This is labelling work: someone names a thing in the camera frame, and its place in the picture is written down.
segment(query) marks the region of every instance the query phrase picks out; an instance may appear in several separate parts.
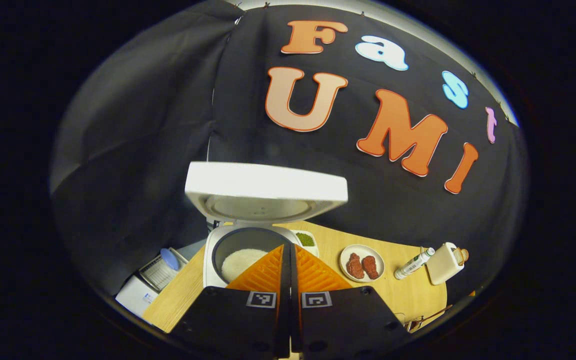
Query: wooden table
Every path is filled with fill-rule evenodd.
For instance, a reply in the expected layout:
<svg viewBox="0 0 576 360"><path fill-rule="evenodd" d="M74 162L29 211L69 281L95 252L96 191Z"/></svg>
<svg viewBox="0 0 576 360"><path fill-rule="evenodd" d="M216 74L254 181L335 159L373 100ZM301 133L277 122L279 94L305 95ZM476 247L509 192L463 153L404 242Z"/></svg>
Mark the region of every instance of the wooden table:
<svg viewBox="0 0 576 360"><path fill-rule="evenodd" d="M317 242L319 259L338 272L353 287L370 285L381 296L383 301L395 313L400 322L411 321L421 315L429 317L446 307L446 284L432 285L428 271L420 269L404 280L397 280L393 273L415 255L421 252L419 246L395 244L368 237L348 234L306 221L276 224L290 230L310 231ZM370 246L383 258L386 269L375 281L361 283L349 280L339 268L341 251L352 244ZM143 318L170 333L177 325L186 310L204 289L204 250L199 249L190 262L179 271L174 279L162 290L157 298L143 313Z"/></svg>

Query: raw meat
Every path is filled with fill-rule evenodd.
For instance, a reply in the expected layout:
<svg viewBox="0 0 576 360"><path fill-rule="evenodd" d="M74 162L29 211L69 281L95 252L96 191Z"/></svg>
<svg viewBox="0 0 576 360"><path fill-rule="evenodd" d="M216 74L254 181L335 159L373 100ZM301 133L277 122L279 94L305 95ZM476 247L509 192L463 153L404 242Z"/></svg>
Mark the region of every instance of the raw meat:
<svg viewBox="0 0 576 360"><path fill-rule="evenodd" d="M379 278L379 273L377 272L377 264L375 263L375 256L369 255L361 260L361 266L368 273L368 278L375 280Z"/></svg>
<svg viewBox="0 0 576 360"><path fill-rule="evenodd" d="M359 262L359 255L356 253L350 254L350 260L345 264L345 269L348 271L348 274L354 278L364 278L364 269L362 268L361 262Z"/></svg>

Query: rice cooker lid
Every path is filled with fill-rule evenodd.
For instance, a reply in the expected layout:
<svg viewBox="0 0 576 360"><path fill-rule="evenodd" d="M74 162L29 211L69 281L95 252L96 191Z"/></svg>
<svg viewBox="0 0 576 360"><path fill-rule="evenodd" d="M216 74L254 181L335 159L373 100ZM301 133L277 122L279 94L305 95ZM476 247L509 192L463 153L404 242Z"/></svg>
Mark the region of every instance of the rice cooker lid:
<svg viewBox="0 0 576 360"><path fill-rule="evenodd" d="M302 221L348 202L341 176L240 162L190 163L185 194L206 217L275 224Z"/></svg>

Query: white bottle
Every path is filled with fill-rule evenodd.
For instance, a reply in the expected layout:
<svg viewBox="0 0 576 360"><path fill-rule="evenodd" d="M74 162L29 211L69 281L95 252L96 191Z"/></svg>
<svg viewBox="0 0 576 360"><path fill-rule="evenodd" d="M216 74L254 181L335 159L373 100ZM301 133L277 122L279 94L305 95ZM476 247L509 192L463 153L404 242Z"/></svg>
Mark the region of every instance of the white bottle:
<svg viewBox="0 0 576 360"><path fill-rule="evenodd" d="M404 278L406 278L406 276L409 276L415 271L418 271L422 267L422 265L425 264L434 254L435 249L429 247L428 250L413 257L412 259L410 259L409 262L406 262L404 266L395 271L395 278L397 278L397 280L403 280Z"/></svg>

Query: green food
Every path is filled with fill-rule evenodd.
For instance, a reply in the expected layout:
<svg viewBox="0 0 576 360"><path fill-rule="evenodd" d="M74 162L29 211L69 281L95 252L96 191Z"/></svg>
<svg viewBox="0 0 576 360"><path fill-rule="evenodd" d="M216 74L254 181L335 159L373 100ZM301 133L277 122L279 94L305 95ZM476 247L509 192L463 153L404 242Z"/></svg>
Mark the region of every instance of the green food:
<svg viewBox="0 0 576 360"><path fill-rule="evenodd" d="M315 246L315 241L313 240L310 235L302 234L301 232L297 232L297 237L303 246Z"/></svg>

